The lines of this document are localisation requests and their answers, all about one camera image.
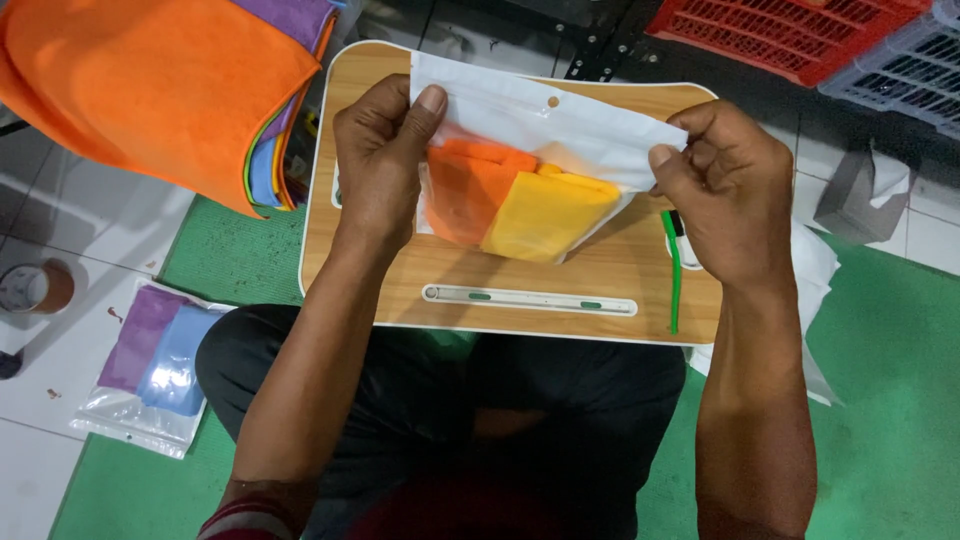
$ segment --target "red plastic crate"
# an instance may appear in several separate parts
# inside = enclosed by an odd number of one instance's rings
[[[664,0],[647,34],[816,86],[931,0]]]

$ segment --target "packing tape roll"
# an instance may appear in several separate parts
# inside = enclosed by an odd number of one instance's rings
[[[12,313],[56,313],[73,298],[73,277],[65,266],[19,264],[0,277],[0,307]]]

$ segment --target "person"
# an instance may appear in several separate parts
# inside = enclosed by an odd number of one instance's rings
[[[343,211],[303,306],[238,308],[197,353],[236,441],[198,537],[635,538],[636,492],[684,384],[679,348],[483,334],[464,364],[372,327],[446,107],[438,86],[408,93],[393,75],[334,117]],[[723,288],[696,426],[700,536],[802,538],[816,461],[792,156],[726,101],[668,122],[689,143],[650,150],[652,195]]]

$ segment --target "orange microfiber cloth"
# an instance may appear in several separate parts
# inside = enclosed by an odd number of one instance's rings
[[[509,146],[450,139],[427,148],[427,166],[424,216],[434,234],[479,245],[517,173],[533,172],[537,159]]]
[[[229,0],[11,0],[0,101],[56,142],[256,216],[260,128],[318,68]]]

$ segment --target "hand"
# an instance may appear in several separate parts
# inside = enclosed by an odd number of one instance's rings
[[[681,110],[667,123],[690,133],[680,153],[650,150],[657,185],[684,219],[697,259],[725,286],[795,290],[790,260],[793,156],[734,104]]]
[[[425,88],[412,107],[409,93],[410,77],[394,74],[333,117],[343,204],[335,239],[391,257],[413,233],[418,165],[446,108],[439,86]]]

